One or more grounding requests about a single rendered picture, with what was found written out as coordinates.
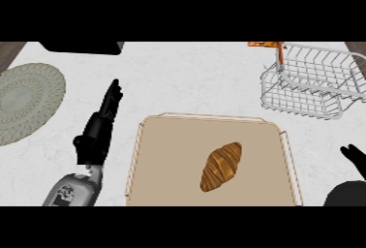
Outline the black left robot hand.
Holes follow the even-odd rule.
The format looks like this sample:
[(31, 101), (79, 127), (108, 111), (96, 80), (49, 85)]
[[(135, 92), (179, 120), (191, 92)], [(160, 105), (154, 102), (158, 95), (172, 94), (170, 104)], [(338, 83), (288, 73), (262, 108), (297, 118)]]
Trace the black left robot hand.
[(80, 165), (102, 166), (105, 164), (121, 98), (121, 87), (116, 79), (107, 91), (101, 109), (91, 116), (83, 134), (73, 140)]

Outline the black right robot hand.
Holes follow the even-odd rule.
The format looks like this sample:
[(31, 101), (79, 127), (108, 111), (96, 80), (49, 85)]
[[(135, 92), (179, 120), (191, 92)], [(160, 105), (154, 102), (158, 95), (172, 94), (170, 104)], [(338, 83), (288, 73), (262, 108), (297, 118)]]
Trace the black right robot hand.
[(362, 180), (341, 183), (325, 199), (325, 206), (366, 206), (366, 153), (353, 145), (341, 147), (341, 153), (355, 164)]

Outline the beige wooden tray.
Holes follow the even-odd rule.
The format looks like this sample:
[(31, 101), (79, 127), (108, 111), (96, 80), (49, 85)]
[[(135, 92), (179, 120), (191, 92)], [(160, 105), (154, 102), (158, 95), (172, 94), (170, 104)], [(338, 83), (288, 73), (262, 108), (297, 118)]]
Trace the beige wooden tray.
[(288, 133), (259, 117), (164, 113), (141, 123), (129, 205), (303, 205)]

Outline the brown croissant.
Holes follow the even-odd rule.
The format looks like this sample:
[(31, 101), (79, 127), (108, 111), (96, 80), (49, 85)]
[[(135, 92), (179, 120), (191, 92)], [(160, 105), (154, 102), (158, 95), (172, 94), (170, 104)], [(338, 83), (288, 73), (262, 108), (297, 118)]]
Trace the brown croissant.
[(238, 142), (225, 144), (209, 155), (201, 179), (201, 190), (216, 190), (237, 175), (243, 160), (243, 145)]

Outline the round grey woven placemat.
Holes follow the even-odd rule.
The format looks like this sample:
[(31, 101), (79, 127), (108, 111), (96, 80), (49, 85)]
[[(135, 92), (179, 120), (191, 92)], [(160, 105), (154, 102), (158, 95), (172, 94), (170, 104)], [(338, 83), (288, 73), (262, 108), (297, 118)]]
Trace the round grey woven placemat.
[(27, 63), (0, 74), (0, 146), (27, 138), (48, 123), (67, 94), (61, 70)]

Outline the black appliance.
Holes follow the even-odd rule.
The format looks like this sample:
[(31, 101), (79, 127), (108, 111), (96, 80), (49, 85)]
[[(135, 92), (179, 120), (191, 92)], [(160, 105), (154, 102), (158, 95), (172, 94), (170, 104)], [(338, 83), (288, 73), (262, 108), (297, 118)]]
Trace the black appliance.
[(120, 55), (124, 42), (42, 42), (49, 51)]

